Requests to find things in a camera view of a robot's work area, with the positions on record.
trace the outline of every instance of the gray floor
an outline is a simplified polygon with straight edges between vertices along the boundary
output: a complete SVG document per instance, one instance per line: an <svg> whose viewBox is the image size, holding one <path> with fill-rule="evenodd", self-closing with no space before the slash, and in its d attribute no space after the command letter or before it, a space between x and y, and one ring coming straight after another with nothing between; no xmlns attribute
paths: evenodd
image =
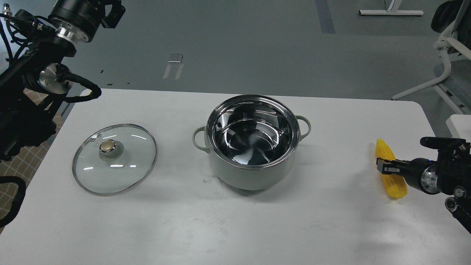
<svg viewBox="0 0 471 265"><path fill-rule="evenodd" d="M55 1L44 2L10 6L46 16ZM104 88L389 100L434 78L430 22L443 2L404 0L401 9L422 17L371 17L358 10L384 1L123 0L118 27L100 28L64 63ZM184 55L177 80L178 65L163 79L171 53ZM432 89L401 100L418 102L435 134L450 136L453 112Z"/></svg>

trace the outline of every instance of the yellow corn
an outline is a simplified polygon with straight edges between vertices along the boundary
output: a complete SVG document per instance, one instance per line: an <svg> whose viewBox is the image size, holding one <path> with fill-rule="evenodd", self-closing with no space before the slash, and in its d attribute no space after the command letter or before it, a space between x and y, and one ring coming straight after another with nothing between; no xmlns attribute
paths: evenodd
<svg viewBox="0 0 471 265"><path fill-rule="evenodd" d="M378 139L376 141L376 157L395 160L394 154L392 153L389 146L384 142L383 139ZM391 174L384 175L381 174L381 179L383 180L384 188L386 193L393 198L402 198L407 194L407 184L403 177Z"/></svg>

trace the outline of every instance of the cooking pot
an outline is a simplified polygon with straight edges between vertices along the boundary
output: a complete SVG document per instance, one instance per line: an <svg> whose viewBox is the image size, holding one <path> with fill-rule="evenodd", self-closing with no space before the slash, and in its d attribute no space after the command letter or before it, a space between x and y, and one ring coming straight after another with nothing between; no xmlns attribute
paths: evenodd
<svg viewBox="0 0 471 265"><path fill-rule="evenodd" d="M298 120L308 125L300 133ZM195 141L204 132L205 146ZM260 95L241 95L217 106L206 126L193 133L196 148L209 154L215 174L243 190L262 190L280 182L291 170L298 142L311 132L303 116L283 103Z"/></svg>

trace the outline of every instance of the glass lid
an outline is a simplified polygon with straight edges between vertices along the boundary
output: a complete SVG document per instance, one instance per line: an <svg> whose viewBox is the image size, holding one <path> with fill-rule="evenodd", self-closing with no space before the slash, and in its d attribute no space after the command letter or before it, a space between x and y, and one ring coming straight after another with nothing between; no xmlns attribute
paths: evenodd
<svg viewBox="0 0 471 265"><path fill-rule="evenodd" d="M79 147L73 176L89 192L109 195L143 179L157 157L154 137L141 126L117 124L92 134Z"/></svg>

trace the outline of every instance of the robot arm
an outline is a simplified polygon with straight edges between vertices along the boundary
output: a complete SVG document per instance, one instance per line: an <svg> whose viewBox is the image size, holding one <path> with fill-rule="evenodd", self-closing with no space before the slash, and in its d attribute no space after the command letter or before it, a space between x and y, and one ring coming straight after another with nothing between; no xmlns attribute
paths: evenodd
<svg viewBox="0 0 471 265"><path fill-rule="evenodd" d="M423 137L420 144L438 151L436 161L376 159L382 174L404 177L406 183L427 194L452 195L445 207L471 233L471 156L464 139Z"/></svg>
<svg viewBox="0 0 471 265"><path fill-rule="evenodd" d="M107 5L112 5L108 15L105 14ZM64 57L75 55L78 42L92 41L100 24L115 28L125 10L121 0L58 0L49 18L44 18L25 10L12 16L9 5L3 6L0 17L6 21L12 42L20 48L13 56L1 25L9 67L0 75L0 162L11 160L24 146L39 146L53 135L56 124L52 119L62 102L82 102L101 95L97 85L70 73L61 62ZM55 28L43 24L40 19ZM25 39L16 37L18 33ZM73 83L90 89L91 93L67 97ZM36 105L23 93L24 88L45 93L47 97ZM18 190L10 212L0 220L0 227L16 217L26 191L26 184L19 177L0 177L2 183L14 183Z"/></svg>

